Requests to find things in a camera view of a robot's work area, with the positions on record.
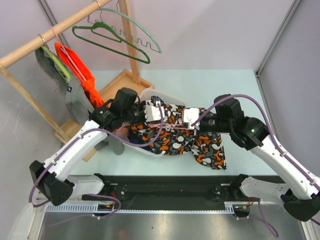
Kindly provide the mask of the pink wire hanger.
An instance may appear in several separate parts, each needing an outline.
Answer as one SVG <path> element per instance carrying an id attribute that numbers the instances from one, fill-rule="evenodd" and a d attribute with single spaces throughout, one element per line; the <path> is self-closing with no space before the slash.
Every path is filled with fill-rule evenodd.
<path id="1" fill-rule="evenodd" d="M 153 129 L 159 129 L 161 127 L 161 123 L 147 123 L 147 126 L 149 128 L 153 128 Z M 199 130 L 198 126 L 189 126 L 188 123 L 163 123 L 162 124 L 162 128 L 163 129 L 178 129 L 178 130 Z"/>

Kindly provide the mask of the orange camouflage patterned shorts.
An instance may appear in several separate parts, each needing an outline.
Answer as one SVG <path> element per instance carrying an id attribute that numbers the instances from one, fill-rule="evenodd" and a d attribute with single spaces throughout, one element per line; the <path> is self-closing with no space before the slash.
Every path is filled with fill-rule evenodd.
<path id="1" fill-rule="evenodd" d="M 182 124 L 184 105 L 165 104 L 164 123 Z M 162 128 L 159 137 L 149 145 L 151 152 L 164 156 L 191 153 L 196 162 L 213 170 L 226 170 L 226 156 L 221 135 L 215 132 Z"/>

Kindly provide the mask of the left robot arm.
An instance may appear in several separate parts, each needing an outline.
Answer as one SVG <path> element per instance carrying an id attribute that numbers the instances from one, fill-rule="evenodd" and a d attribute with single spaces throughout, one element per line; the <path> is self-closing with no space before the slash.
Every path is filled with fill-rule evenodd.
<path id="1" fill-rule="evenodd" d="M 80 160 L 123 124 L 141 120 L 143 114 L 135 105 L 138 93 L 130 88 L 119 89 L 115 98 L 96 108 L 81 129 L 57 153 L 44 162 L 35 160 L 29 166 L 33 187 L 39 190 L 54 206 L 59 206 L 70 197 L 95 195 L 100 200 L 110 196 L 111 188 L 96 175 L 70 176 Z"/>

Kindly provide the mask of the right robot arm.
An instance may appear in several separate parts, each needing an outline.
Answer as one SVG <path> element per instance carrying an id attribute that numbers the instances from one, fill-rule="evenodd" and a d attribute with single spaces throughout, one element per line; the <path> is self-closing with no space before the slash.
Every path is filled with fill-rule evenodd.
<path id="1" fill-rule="evenodd" d="M 187 115 L 190 127 L 203 133 L 227 133 L 240 148 L 263 160 L 283 183 L 240 174 L 230 184 L 230 194 L 242 201 L 253 197 L 283 206 L 295 219 L 307 222 L 320 211 L 320 178 L 305 168 L 279 142 L 260 104 L 248 95 L 218 96 L 211 109 Z"/>

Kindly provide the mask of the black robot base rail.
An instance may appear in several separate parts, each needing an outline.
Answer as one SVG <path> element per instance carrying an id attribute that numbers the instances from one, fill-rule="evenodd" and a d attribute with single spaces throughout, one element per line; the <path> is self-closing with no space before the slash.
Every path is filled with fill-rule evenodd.
<path id="1" fill-rule="evenodd" d="M 230 193 L 236 175 L 198 176 L 120 176 L 98 175 L 105 184 L 94 196 L 83 201 L 103 201 L 115 196 L 122 210 L 211 211 L 221 210 L 225 202 L 246 202 L 249 197 Z"/>

